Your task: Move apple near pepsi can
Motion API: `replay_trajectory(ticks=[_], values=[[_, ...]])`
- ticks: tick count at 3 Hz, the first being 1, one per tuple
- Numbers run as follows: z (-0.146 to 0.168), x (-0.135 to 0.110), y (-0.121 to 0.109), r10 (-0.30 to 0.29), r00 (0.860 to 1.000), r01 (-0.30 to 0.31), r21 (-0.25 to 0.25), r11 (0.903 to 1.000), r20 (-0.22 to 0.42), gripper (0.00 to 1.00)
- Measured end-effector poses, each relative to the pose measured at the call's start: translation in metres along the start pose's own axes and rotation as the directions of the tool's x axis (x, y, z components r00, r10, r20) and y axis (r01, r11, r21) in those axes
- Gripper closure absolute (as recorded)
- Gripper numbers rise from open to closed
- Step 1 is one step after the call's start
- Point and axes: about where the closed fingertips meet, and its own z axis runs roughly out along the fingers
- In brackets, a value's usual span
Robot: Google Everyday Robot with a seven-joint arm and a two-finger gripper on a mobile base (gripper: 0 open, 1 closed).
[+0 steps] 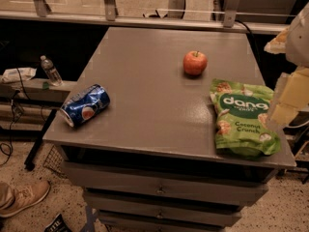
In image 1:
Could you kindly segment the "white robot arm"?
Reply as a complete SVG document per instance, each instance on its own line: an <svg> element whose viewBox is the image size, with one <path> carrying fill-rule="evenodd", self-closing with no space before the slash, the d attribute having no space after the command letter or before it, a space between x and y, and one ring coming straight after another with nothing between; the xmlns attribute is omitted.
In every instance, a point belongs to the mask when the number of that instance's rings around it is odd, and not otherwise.
<svg viewBox="0 0 309 232"><path fill-rule="evenodd" d="M267 113L267 126L283 129L309 104L309 4L288 28L266 44L264 51L284 53L296 65L294 72L282 73L278 78Z"/></svg>

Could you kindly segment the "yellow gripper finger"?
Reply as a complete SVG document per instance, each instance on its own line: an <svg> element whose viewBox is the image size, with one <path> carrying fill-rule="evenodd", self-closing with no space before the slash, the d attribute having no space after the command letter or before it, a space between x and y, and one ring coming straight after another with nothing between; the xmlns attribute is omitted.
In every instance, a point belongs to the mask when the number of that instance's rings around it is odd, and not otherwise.
<svg viewBox="0 0 309 232"><path fill-rule="evenodd" d="M286 52L286 40L289 28L285 28L274 39L268 42L264 51L271 54L280 54Z"/></svg>
<svg viewBox="0 0 309 232"><path fill-rule="evenodd" d="M283 129L309 104L309 68L297 67L282 73L267 112L267 127Z"/></svg>

